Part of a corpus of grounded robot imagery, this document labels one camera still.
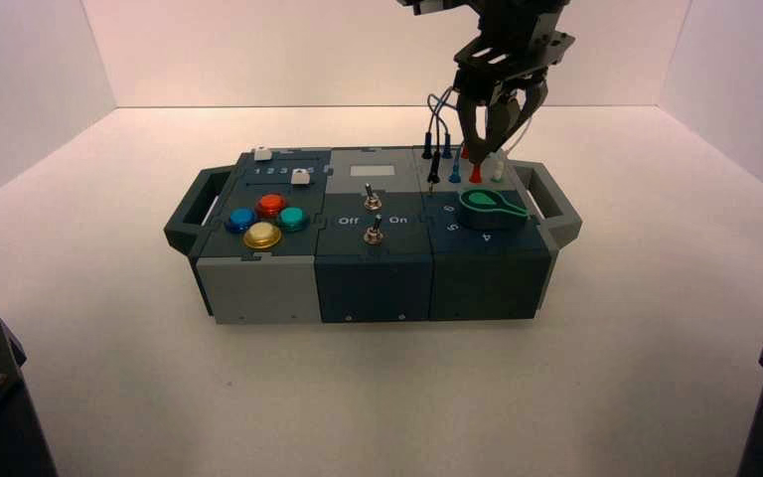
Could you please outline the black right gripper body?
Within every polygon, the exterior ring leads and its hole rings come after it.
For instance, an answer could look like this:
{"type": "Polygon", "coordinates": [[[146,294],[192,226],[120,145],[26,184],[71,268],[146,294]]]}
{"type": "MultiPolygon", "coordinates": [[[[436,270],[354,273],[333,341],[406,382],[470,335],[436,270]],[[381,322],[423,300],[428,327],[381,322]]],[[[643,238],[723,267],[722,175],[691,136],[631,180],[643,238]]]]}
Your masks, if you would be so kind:
{"type": "Polygon", "coordinates": [[[575,38],[556,29],[556,16],[483,16],[479,35],[455,56],[453,89],[491,99],[560,63],[575,38]]]}

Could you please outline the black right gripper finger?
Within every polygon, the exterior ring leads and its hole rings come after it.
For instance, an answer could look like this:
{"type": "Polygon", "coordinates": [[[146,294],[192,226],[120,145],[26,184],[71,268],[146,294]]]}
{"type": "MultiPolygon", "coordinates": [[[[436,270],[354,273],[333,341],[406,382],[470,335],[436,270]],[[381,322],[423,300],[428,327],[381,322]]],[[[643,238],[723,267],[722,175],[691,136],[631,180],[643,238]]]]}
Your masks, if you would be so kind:
{"type": "Polygon", "coordinates": [[[547,95],[546,81],[525,81],[522,84],[523,104],[516,99],[515,89],[501,81],[490,81],[485,87],[487,131],[484,159],[497,152],[542,106],[547,95]]]}
{"type": "Polygon", "coordinates": [[[456,109],[463,134],[463,142],[468,150],[469,161],[474,166],[480,166],[489,154],[488,143],[477,129],[477,107],[475,99],[468,96],[463,89],[458,91],[456,109]]]}

